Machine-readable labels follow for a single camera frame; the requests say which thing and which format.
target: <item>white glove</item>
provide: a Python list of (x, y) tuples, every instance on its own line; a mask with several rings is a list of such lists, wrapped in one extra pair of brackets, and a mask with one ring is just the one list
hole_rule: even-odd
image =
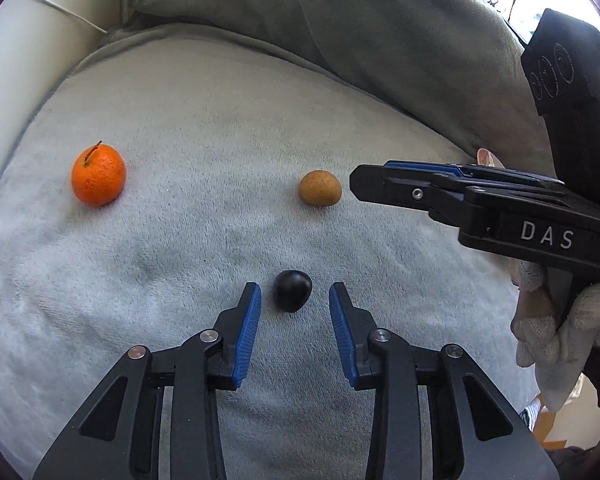
[(512, 282), (520, 289), (511, 321), (518, 340), (516, 363), (536, 365), (538, 387), (547, 408), (555, 413), (576, 385), (593, 345), (600, 346), (600, 283), (576, 297), (568, 318), (557, 329), (546, 270), (538, 264), (518, 262)]

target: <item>dark round fruit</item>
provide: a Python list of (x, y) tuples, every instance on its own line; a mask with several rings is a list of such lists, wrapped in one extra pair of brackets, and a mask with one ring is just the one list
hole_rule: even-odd
[(273, 301), (280, 310), (297, 312), (311, 295), (311, 278), (300, 270), (283, 270), (273, 283)]

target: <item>silver rivet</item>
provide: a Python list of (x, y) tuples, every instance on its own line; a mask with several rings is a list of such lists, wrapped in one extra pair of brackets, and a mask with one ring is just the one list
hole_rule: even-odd
[(200, 334), (200, 339), (205, 343), (212, 343), (213, 341), (217, 341), (218, 337), (220, 337), (219, 333), (215, 330), (205, 330)]
[(391, 332), (385, 330), (384, 328), (379, 328), (371, 333), (371, 337), (379, 343), (386, 343), (389, 341), (389, 339), (391, 339)]
[(445, 348), (445, 353), (453, 359), (458, 359), (464, 355), (464, 350), (462, 350), (462, 348), (460, 348), (458, 345), (447, 345)]
[(126, 354), (132, 359), (142, 359), (146, 355), (146, 348), (142, 345), (132, 346)]

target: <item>brown stem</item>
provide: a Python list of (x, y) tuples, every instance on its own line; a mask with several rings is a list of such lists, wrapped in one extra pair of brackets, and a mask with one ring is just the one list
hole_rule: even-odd
[(98, 149), (98, 146), (100, 146), (101, 144), (102, 144), (102, 141), (99, 140), (98, 143), (93, 148), (91, 148), (91, 151), (84, 156), (84, 165), (85, 166), (87, 165), (87, 160), (90, 157), (91, 153), (95, 152)]

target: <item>small brown potato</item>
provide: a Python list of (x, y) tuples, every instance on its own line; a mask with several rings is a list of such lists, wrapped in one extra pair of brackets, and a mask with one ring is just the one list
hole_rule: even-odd
[(342, 186), (334, 174), (324, 170), (315, 170), (302, 178), (298, 193), (306, 204), (326, 207), (340, 201)]

